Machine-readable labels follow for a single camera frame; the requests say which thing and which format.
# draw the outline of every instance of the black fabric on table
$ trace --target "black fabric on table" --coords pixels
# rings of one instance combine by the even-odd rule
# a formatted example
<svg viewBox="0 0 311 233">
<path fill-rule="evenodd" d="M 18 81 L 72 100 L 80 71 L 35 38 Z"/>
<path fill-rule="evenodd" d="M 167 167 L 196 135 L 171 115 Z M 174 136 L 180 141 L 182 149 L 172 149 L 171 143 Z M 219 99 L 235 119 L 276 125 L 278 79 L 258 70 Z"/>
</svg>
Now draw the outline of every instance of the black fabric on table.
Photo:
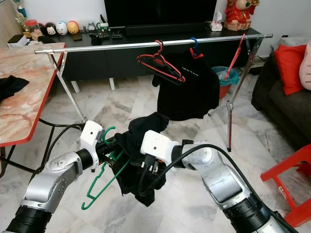
<svg viewBox="0 0 311 233">
<path fill-rule="evenodd" d="M 146 196 L 140 196 L 138 193 L 138 183 L 143 173 L 140 167 L 145 160 L 145 155 L 140 153 L 140 147 L 145 133 L 153 130 L 157 133 L 165 130 L 169 124 L 169 119 L 159 113 L 152 113 L 149 116 L 140 117 L 130 122 L 128 131 L 115 134 L 119 148 L 116 149 L 115 155 L 121 150 L 125 151 L 127 156 L 121 156 L 117 164 L 112 167 L 113 173 L 116 174 L 123 165 L 131 158 L 131 162 L 117 177 L 117 181 L 121 188 L 122 194 L 133 193 L 135 198 L 146 206 L 151 205 L 155 201 L 155 191 L 152 189 Z M 155 180 L 158 174 L 166 167 L 164 163 L 159 163 L 158 172 L 156 174 L 147 174 L 144 183 L 150 184 Z M 155 189 L 160 189 L 166 182 L 165 176 L 156 184 Z"/>
<path fill-rule="evenodd" d="M 29 81 L 10 75 L 8 78 L 0 79 L 0 101 L 13 96 L 23 89 Z"/>
<path fill-rule="evenodd" d="M 157 111 L 170 120 L 203 118 L 210 109 L 219 105 L 219 79 L 204 56 L 194 58 L 188 50 L 171 53 L 165 59 L 186 78 L 181 85 L 174 85 L 154 75 L 153 86 L 160 84 Z"/>
</svg>

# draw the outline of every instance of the jar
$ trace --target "jar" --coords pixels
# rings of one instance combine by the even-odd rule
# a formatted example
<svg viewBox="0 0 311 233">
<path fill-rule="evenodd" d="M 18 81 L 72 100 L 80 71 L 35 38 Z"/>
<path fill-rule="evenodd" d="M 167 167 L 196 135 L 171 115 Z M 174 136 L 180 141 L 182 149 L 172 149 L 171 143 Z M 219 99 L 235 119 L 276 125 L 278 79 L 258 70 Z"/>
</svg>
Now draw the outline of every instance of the jar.
<svg viewBox="0 0 311 233">
<path fill-rule="evenodd" d="M 43 35 L 42 31 L 39 29 L 39 24 L 37 20 L 35 19 L 27 20 L 25 24 L 28 27 L 31 38 L 33 40 L 37 40 L 39 36 Z"/>
</svg>

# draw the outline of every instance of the sofa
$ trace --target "sofa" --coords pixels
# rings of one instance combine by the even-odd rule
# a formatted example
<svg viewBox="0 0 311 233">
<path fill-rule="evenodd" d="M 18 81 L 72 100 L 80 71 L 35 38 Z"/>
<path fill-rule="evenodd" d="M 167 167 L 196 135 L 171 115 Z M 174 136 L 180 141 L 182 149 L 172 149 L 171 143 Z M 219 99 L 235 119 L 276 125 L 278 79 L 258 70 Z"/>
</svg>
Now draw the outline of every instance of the sofa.
<svg viewBox="0 0 311 233">
<path fill-rule="evenodd" d="M 285 95 L 274 53 L 258 77 L 252 105 L 269 115 L 297 148 L 311 143 L 311 91 L 304 89 Z"/>
</svg>

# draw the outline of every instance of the pink cushion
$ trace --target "pink cushion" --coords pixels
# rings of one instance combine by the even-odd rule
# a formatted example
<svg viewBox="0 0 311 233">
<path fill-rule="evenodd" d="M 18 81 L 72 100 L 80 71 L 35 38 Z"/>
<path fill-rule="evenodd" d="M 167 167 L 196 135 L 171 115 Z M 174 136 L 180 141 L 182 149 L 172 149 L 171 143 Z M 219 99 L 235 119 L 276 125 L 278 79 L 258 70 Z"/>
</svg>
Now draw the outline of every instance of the pink cushion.
<svg viewBox="0 0 311 233">
<path fill-rule="evenodd" d="M 305 57 L 300 65 L 299 78 L 302 86 L 311 90 L 311 41 L 307 44 Z"/>
</svg>

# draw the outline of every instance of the white wall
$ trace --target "white wall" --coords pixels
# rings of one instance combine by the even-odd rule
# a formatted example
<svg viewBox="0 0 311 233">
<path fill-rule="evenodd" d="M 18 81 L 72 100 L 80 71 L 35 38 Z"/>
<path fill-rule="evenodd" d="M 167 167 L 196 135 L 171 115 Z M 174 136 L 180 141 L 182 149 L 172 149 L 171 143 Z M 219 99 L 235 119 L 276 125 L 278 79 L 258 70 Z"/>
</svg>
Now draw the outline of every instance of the white wall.
<svg viewBox="0 0 311 233">
<path fill-rule="evenodd" d="M 40 23 L 75 20 L 82 28 L 99 22 L 100 14 L 107 19 L 104 0 L 25 0 L 24 7 L 27 18 Z"/>
<path fill-rule="evenodd" d="M 226 3 L 227 0 L 218 0 L 216 10 L 223 13 Z M 282 35 L 311 39 L 311 0 L 261 0 L 251 17 L 252 28 L 274 35 L 271 39 L 264 39 L 258 55 L 269 55 L 271 43 Z"/>
<path fill-rule="evenodd" d="M 224 13 L 226 3 L 218 0 L 215 10 Z M 99 22 L 100 14 L 106 18 L 104 0 L 25 0 L 24 5 L 28 18 L 42 23 L 75 20 L 82 28 Z M 311 37 L 311 0 L 261 0 L 252 21 L 255 30 L 274 34 L 274 38 L 264 40 L 258 52 L 269 55 L 271 43 L 282 35 Z"/>
</svg>

